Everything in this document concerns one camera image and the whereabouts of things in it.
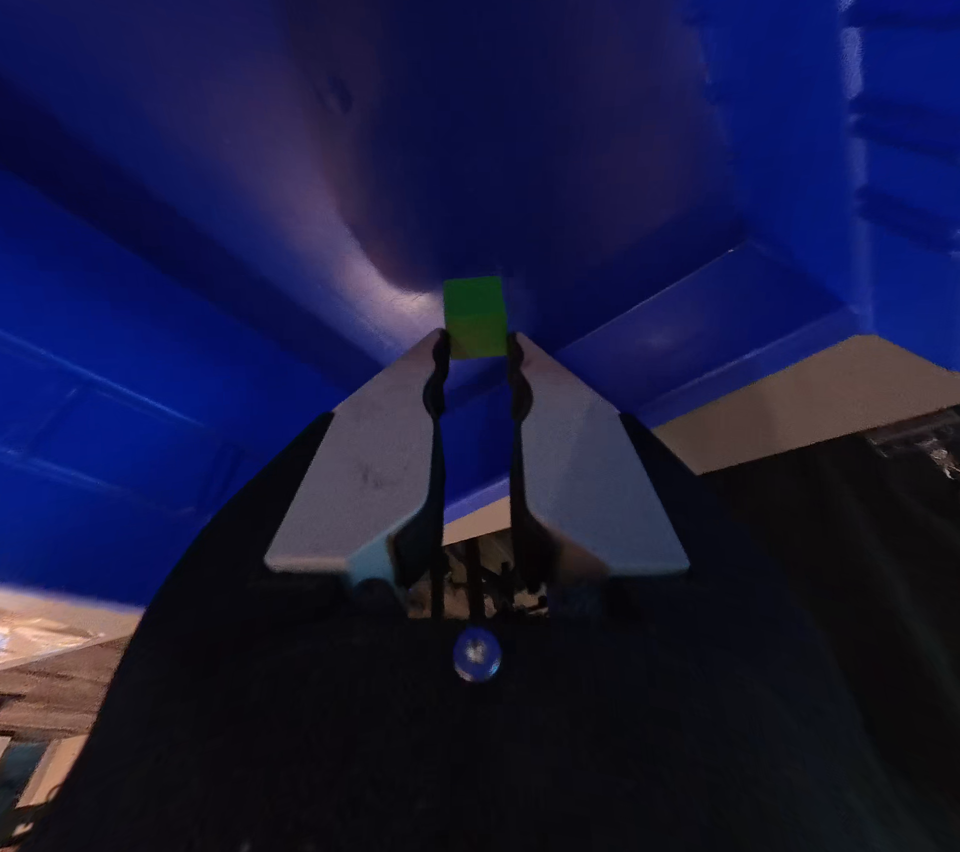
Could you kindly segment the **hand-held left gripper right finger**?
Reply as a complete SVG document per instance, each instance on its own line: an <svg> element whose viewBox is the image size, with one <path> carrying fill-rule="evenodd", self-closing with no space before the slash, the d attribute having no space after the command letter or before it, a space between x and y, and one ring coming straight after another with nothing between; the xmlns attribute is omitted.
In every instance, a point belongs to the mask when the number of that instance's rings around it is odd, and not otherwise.
<svg viewBox="0 0 960 852"><path fill-rule="evenodd" d="M531 591L661 579L690 559L618 409L522 333L507 339L510 532Z"/></svg>

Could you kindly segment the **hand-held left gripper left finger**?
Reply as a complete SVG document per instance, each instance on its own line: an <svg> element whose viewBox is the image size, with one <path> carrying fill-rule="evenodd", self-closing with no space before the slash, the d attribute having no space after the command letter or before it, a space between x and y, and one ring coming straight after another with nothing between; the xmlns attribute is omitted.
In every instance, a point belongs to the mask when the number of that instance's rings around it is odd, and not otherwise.
<svg viewBox="0 0 960 852"><path fill-rule="evenodd" d="M275 573L408 590L442 548L450 335L436 329L332 412L265 554Z"/></svg>

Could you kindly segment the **green cube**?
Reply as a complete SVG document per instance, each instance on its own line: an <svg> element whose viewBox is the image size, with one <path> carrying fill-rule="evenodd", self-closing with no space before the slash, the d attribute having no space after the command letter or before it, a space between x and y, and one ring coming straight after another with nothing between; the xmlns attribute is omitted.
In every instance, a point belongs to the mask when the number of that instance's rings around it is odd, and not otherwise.
<svg viewBox="0 0 960 852"><path fill-rule="evenodd" d="M446 280L442 301L451 360L506 356L508 316L499 276Z"/></svg>

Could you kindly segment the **blue plastic bin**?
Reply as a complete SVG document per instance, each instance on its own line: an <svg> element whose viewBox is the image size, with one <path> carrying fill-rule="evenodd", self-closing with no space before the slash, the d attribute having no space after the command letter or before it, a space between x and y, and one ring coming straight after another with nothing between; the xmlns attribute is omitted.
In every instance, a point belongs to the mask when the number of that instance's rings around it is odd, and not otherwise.
<svg viewBox="0 0 960 852"><path fill-rule="evenodd" d="M697 472L958 403L958 0L2 0L2 587L145 606L498 276Z"/></svg>

